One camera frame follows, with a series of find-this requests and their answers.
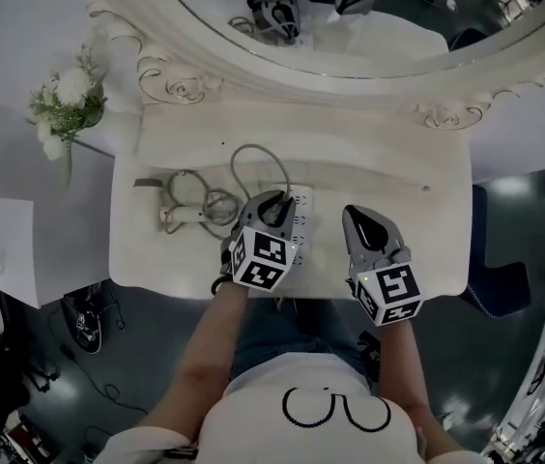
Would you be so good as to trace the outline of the person's left forearm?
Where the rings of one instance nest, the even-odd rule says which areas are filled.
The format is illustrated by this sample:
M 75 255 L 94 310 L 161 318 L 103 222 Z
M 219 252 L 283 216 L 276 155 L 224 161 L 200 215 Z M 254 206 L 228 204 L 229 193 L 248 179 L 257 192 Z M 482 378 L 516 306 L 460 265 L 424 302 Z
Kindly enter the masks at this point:
M 190 399 L 210 408 L 222 397 L 248 303 L 248 289 L 221 284 L 199 321 L 176 372 L 173 388 L 181 401 Z

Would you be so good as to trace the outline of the white vase with flowers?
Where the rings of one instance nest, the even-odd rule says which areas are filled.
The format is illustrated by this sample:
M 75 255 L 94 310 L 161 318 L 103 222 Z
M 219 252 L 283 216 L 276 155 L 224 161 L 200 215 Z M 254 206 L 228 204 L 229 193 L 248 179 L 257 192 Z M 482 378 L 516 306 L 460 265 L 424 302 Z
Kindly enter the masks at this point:
M 93 43 L 84 43 L 73 67 L 52 72 L 49 81 L 31 93 L 28 104 L 37 137 L 47 158 L 62 160 L 65 180 L 72 180 L 72 146 L 84 130 L 96 126 L 105 113 L 106 70 Z

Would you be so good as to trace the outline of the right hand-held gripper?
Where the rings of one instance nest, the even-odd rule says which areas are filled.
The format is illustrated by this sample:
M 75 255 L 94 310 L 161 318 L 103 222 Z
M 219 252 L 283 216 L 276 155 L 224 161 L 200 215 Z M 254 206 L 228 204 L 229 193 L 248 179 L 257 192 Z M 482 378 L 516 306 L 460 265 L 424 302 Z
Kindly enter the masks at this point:
M 382 327 L 416 317 L 423 294 L 397 225 L 372 209 L 347 205 L 342 226 L 351 259 L 348 283 L 373 324 Z M 369 263 L 376 254 L 388 256 Z

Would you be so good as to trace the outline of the dark blue chair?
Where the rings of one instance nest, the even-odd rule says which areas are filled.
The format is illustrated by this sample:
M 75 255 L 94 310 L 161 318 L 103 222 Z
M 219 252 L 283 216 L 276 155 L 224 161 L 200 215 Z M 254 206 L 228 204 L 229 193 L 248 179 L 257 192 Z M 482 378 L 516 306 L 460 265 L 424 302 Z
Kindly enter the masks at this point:
M 473 219 L 468 284 L 460 298 L 490 318 L 504 318 L 531 305 L 528 271 L 523 262 L 491 268 L 485 263 L 488 195 L 473 185 Z

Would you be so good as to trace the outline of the open black case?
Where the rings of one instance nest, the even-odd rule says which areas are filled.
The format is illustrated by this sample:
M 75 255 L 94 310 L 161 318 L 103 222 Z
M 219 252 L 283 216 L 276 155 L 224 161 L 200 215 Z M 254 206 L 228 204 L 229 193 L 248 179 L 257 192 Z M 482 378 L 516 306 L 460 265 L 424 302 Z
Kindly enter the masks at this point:
M 101 283 L 65 295 L 61 308 L 75 344 L 88 354 L 97 354 L 102 345 L 102 316 L 106 311 Z

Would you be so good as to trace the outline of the white hair dryer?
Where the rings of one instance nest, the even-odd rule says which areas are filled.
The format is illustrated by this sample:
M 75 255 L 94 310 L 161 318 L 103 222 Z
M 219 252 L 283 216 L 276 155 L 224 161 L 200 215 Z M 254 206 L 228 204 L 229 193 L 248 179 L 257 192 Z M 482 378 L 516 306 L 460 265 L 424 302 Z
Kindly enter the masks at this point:
M 165 234 L 175 234 L 186 224 L 199 224 L 206 221 L 201 206 L 178 203 L 166 184 L 158 178 L 138 178 L 133 182 L 135 189 L 154 189 L 158 193 L 158 219 Z

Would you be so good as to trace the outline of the person's right forearm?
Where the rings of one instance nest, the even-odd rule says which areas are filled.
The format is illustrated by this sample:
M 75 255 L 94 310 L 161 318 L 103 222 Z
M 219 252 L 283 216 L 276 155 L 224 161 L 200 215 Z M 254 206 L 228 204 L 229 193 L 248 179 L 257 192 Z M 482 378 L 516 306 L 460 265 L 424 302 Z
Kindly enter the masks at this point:
M 428 393 L 412 322 L 384 325 L 379 333 L 381 397 L 406 411 L 428 410 Z

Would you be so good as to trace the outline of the grey cable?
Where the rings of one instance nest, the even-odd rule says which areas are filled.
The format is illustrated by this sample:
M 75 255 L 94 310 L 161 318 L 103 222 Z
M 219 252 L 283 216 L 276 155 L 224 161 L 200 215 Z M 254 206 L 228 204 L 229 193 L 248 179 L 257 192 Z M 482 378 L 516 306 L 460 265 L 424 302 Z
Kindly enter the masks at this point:
M 281 210 L 289 207 L 293 202 L 290 194 L 290 176 L 276 154 L 264 146 L 250 143 L 237 148 L 229 160 L 230 173 L 243 192 L 244 200 L 224 188 L 212 188 L 206 179 L 196 170 L 179 170 L 171 174 L 166 182 L 161 182 L 161 187 L 164 189 L 166 198 L 169 201 L 169 206 L 167 208 L 163 207 L 159 213 L 163 231 L 168 235 L 173 235 L 187 224 L 186 219 L 179 219 L 177 217 L 179 209 L 187 208 L 195 212 L 195 223 L 215 239 L 219 241 L 223 240 L 224 236 L 217 234 L 212 227 L 221 228 L 228 226 L 230 223 L 236 223 L 246 203 L 252 199 L 246 185 L 236 170 L 236 158 L 238 154 L 248 149 L 258 150 L 268 155 L 282 172 L 285 189 L 281 192 L 280 198 L 274 201 L 272 206 L 266 209 L 262 216 L 262 220 L 269 226 L 273 226 L 274 223 L 278 222 L 281 218 Z M 189 206 L 187 203 L 180 201 L 174 193 L 176 180 L 186 176 L 194 178 L 203 188 L 203 200 L 199 206 Z

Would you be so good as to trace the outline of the oval mirror with ornate frame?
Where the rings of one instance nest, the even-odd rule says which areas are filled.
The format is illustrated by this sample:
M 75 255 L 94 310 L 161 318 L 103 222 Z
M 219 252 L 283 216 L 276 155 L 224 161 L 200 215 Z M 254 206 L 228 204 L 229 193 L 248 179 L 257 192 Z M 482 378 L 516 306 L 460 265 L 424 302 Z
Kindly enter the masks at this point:
M 397 102 L 472 113 L 545 81 L 545 0 L 478 43 L 450 51 L 389 14 L 312 19 L 314 46 L 260 43 L 233 29 L 237 0 L 103 0 L 163 51 L 206 73 L 305 102 Z

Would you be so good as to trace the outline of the white shelf cabinet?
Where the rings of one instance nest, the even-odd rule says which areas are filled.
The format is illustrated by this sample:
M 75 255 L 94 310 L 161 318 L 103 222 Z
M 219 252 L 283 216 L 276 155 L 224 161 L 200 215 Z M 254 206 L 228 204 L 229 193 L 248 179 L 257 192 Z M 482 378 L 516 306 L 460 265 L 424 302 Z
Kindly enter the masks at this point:
M 5 272 L 0 291 L 32 307 L 39 307 L 33 256 L 33 203 L 0 198 L 0 247 Z

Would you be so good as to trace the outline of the cream ornate dressing table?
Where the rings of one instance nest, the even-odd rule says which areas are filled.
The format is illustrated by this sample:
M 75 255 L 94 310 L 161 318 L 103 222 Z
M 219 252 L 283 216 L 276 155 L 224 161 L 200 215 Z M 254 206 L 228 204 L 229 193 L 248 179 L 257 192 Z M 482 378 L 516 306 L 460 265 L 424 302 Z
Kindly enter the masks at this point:
M 250 143 L 276 154 L 292 183 L 314 189 L 309 261 L 281 284 L 286 295 L 349 297 L 341 224 L 349 204 L 373 209 L 398 226 L 426 298 L 465 289 L 472 171 L 463 134 L 395 116 L 254 101 L 146 107 L 136 148 L 118 154 L 114 164 L 109 243 L 114 282 L 176 298 L 209 296 L 220 268 L 218 241 L 196 224 L 165 234 L 158 193 L 134 188 L 133 182 L 192 169 L 211 186 L 240 193 L 229 160 Z M 284 181 L 276 163 L 258 150 L 240 152 L 236 170 L 251 193 Z

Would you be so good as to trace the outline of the black waist-worn device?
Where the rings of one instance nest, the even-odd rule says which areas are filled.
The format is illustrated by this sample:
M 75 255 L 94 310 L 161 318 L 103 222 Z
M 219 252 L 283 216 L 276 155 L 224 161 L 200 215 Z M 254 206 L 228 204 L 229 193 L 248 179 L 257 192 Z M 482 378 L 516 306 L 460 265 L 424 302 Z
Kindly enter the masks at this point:
M 369 331 L 363 331 L 359 334 L 358 348 L 364 377 L 371 393 L 377 394 L 381 369 L 381 342 Z

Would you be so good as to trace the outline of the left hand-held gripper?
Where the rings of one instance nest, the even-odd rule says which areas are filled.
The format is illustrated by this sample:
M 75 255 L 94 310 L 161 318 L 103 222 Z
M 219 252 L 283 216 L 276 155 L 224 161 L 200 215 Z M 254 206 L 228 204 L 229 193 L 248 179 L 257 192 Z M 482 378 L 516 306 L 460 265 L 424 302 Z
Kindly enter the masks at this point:
M 295 199 L 279 189 L 250 198 L 241 213 L 244 226 L 221 243 L 220 275 L 257 291 L 273 292 L 289 274 L 298 251 L 288 241 L 296 210 Z M 250 227 L 253 224 L 269 226 L 272 233 Z

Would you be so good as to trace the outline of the person's blue jeans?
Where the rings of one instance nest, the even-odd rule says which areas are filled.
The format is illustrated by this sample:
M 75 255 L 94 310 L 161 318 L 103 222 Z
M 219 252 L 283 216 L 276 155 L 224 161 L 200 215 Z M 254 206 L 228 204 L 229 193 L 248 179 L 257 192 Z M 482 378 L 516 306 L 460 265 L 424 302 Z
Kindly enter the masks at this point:
M 251 299 L 230 378 L 287 353 L 335 355 L 364 377 L 358 345 L 331 301 Z

